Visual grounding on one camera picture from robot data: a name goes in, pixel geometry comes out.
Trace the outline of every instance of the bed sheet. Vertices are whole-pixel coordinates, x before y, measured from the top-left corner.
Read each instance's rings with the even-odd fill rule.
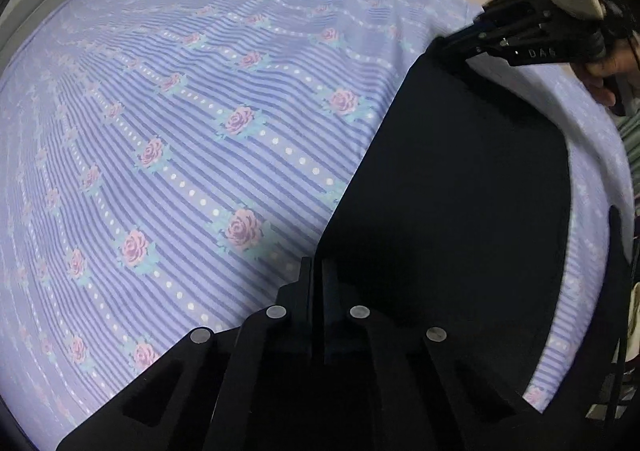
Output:
[[[55,11],[0,80],[0,394],[39,449],[192,327],[237,326],[297,278],[410,66],[477,11],[464,0],[70,0]],[[604,112],[544,70],[537,91],[564,103],[556,123],[575,115],[593,130],[567,138],[591,148],[578,162],[593,182],[576,180],[594,186],[590,222],[574,221],[572,236],[588,233],[597,251],[567,285],[571,343],[550,338],[560,365],[527,391],[538,409],[602,281],[606,214],[593,215],[630,191]]]

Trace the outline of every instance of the black cloth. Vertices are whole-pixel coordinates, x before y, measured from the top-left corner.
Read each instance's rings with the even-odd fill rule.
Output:
[[[410,69],[319,243],[363,304],[440,326],[524,391],[561,286],[562,132],[466,64]]]

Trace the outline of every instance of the human hand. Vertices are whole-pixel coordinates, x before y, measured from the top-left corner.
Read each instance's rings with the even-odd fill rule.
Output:
[[[632,44],[640,57],[638,42],[632,40]],[[616,103],[613,92],[604,87],[605,77],[626,74],[631,86],[636,89],[636,93],[640,94],[640,67],[631,45],[625,39],[617,41],[613,52],[603,60],[580,65],[572,63],[571,68],[594,100],[604,106],[610,107]]]

